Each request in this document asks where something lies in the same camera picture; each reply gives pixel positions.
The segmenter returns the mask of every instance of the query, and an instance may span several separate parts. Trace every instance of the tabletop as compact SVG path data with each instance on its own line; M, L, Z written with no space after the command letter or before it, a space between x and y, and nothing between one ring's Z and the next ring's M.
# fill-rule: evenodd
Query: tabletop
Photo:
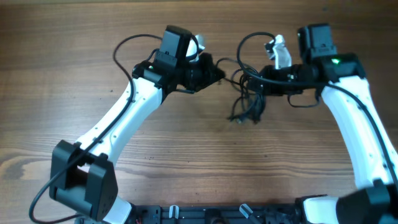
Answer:
M115 46L134 34L162 35L166 25L206 37L215 60L236 57L255 31L282 34L300 63L297 29L328 22L340 53L354 52L393 145L398 144L396 1L151 1L0 6L0 223L30 223L31 200L50 175L51 153L75 141L112 107L127 85ZM272 64L267 37L243 47L244 62ZM159 47L137 39L118 57L130 70ZM238 66L222 62L228 76ZM268 97L261 122L226 118L239 93L227 82L194 95L172 93L141 125L116 165L119 194L136 205L240 205L355 189L346 146L321 103L291 108ZM311 103L313 92L298 100ZM73 213L49 199L35 214Z

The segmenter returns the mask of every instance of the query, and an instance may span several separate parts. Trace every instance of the black plastic part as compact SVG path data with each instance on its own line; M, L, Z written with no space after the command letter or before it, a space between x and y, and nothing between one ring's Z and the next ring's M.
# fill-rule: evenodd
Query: black plastic part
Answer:
M272 49L273 48L273 46L274 46L274 44L275 43L266 43L266 45L264 46L265 47L265 49L266 49L266 51L269 53L269 54L271 54L271 53L274 53L274 50Z
M167 26L162 45L155 55L154 65L173 70L184 62L191 36L192 33L189 30Z
M78 145L60 141L52 154L51 177L62 170L82 150ZM78 166L91 164L88 173ZM109 212L118 194L113 163L106 154L85 155L50 186L50 197L96 221Z
M398 223L395 185L376 180L373 187L354 192L337 201L336 214L340 224Z
M163 101L177 85L184 86L189 93L198 92L225 77L225 72L215 67L211 54L202 53L195 63L182 62L174 69L161 64L143 61L132 71L134 78L145 78L163 91Z
M311 70L308 65L293 65L281 69L275 69L273 65L265 66L259 73L262 78L267 78L280 82L308 82L316 79L317 73L308 72ZM250 79L247 88L264 96L283 96L301 94L303 90L312 88L311 86L293 86L293 85L274 85Z
M178 219L169 218L169 207L135 206L126 224L252 224L239 207L180 207ZM301 213L295 204L251 207L253 217L264 224L299 224Z
M355 54L339 54L317 57L313 59L312 72L317 73L318 82L333 83L338 82L339 78L358 76L365 78L365 70Z
M314 24L300 28L298 44L304 64L310 64L316 57L337 54L328 24Z

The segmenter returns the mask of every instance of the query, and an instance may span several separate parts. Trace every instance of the wire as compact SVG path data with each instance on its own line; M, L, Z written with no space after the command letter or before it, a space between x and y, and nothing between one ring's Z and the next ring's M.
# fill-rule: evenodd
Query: wire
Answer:
M108 127L105 128L105 130L98 135L97 138L95 138L95 140L83 151L81 152L76 158L74 158L74 160L72 160L70 163L68 163L68 165L62 169L60 172L58 172L57 174L55 174L37 193L36 197L33 199L30 207L29 207L29 218L30 220L32 220L32 222L34 223L39 223L39 224L55 224L55 223L60 223L60 222L64 222L67 220L71 220L73 218L77 218L77 217L81 217L82 215L71 215L69 217L65 217L65 218L61 218L59 220L54 220L54 221L41 221L36 219L36 217L34 216L34 209L35 206L37 204L37 202L39 201L39 199L41 198L41 196L44 194L44 192L50 187L51 184L53 184L63 173L65 173L68 169L70 169L72 166L75 166L76 163L83 158L83 156L90 151L96 144L98 144L102 138L106 135L106 133L119 121L119 119L122 117L122 115L124 114L124 112L126 112L126 110L129 108L133 96L134 96L134 85L132 82L132 78L130 77L129 72L118 62L118 60L116 59L116 52L119 50L120 46L122 46L122 44L124 44L125 42L137 38L137 37L153 37L159 40L162 40L161 37L158 37L156 35L152 35L152 34L139 34L139 35L134 35L131 37L128 37L124 40L122 40L115 48L115 50L113 51L113 61L116 63L116 65L124 72L124 74L127 76L127 79L129 80L130 83L130 96L128 98L128 101L126 103L126 105L124 106L124 108L120 111L120 113L117 115L117 117L115 117L115 119L108 125Z
M249 118L253 120L254 123L258 123L260 121L260 117L262 112L265 109L265 96L262 95L262 93L250 93L248 84L249 80L251 77L246 75L245 73L241 75L239 79L239 86L241 87L240 92L241 96L236 100L232 107L231 111L231 116L228 118L230 121L233 121L234 119L237 119L237 122L242 122L246 118ZM241 107L242 107L242 113L238 115L234 115L235 107L237 105L238 101L241 101ZM246 109L244 101L247 101L248 108Z
M188 93L188 94L194 94L195 91L192 90L182 90L182 89L176 89L174 91L180 92L180 93Z
M218 64L220 62L222 62L222 61L225 61L225 60L230 61L230 62L234 62L234 63L238 63L238 61L235 60L235 59L232 59L232 58L229 58L229 57L223 57L223 58L218 59L218 61L216 62L215 66L218 67ZM255 68L253 68L252 66L250 66L248 64L245 64L245 63L243 65L248 67L248 68L250 68L250 69L252 69L255 73L258 73L258 71Z
M362 103L362 101L358 97L353 95L351 92L349 92L348 90L346 90L346 89L344 89L344 88L342 88L340 86L332 85L332 84L329 84L329 83L282 82L282 81L270 80L268 78L262 78L262 77L257 76L254 73L251 73L245 67L245 65L242 63L240 54L241 54L241 48L243 46L243 43L245 43L245 41L247 41L249 38L254 37L256 35L266 35L266 36L272 37L274 39L274 43L275 43L274 35L272 35L272 34L270 34L268 32L255 32L255 33L252 33L252 34L249 34L249 35L245 36L245 38L239 43L238 49L237 49L237 52L236 52L236 60L237 60L237 62L239 64L239 66L242 68L242 71L244 71L246 74L248 74L252 78L258 79L258 80L266 82L266 83L271 83L271 84L275 84L275 85L290 85L290 86L312 86L312 87L319 88L319 89L322 89L325 86L327 86L327 87L334 88L336 90L342 91L343 93L345 93L348 96L350 96L359 105L361 110L364 111L365 115L368 117L369 122L371 123L371 126L372 126L372 128L373 128L373 130L374 130L374 132L375 132L375 134L377 136L377 140L379 141L380 147L381 147L382 152L384 154L384 158L386 160L387 167L389 169L391 178L392 178L392 180L394 182L394 185L396 186L396 191L397 191L396 193L398 195L398 179L397 179L397 175L396 175L396 173L394 171L394 166L392 165L391 158L390 158L390 155L389 155L387 147L386 147L386 143L384 142L384 140L383 140L383 138L381 136L380 130L377 127L376 122L374 121L372 115L368 111L367 107Z
M239 72L242 72L242 68L239 68L239 69L237 69L234 73L232 73L232 75L231 75L231 80L232 80L232 81L234 80L235 75L238 74ZM232 84L232 87L233 87L235 90L241 91L241 90L238 89L236 86L234 86L234 84L235 84L235 85L240 85L239 83L236 83L235 81L233 81L233 82L231 82L231 84Z
M318 90L315 91L315 101L316 103L312 104L312 105L294 105L290 102L290 98L296 94L289 94L287 95L287 102L289 103L289 105L293 108L313 108L319 105L320 100L319 100L319 92Z
M158 52L158 51L159 51L159 49L154 49L154 50L150 53L149 57L148 57L147 59L145 59L145 61L149 61L149 60L152 58L152 56L154 56L154 54L155 54L156 52Z
M229 78L224 78L224 79L225 79L225 81L230 82L231 84L240 85L238 82L236 82L236 81L234 81L232 79L229 79Z

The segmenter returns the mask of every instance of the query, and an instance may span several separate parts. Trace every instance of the black bracket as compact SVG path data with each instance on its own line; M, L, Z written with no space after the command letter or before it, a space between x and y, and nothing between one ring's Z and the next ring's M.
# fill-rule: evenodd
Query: black bracket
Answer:
M338 199L336 213L341 224L398 223L397 195L394 184L375 180L374 186Z
M155 83L163 91L162 100L182 85L186 90L194 93L225 77L225 72L215 67L211 54L202 53L197 62L182 62L173 70L143 61L132 71L134 78L145 78Z
M64 140L55 146L51 177L83 152L79 146ZM88 173L78 168L85 164L90 164ZM117 195L118 184L113 163L108 161L106 154L94 156L87 153L77 165L68 169L50 186L50 198L96 221L101 221L106 216Z
M328 24L300 28L298 43L303 64L310 66L302 72L306 82L338 82L341 77L366 76L355 54L337 54Z

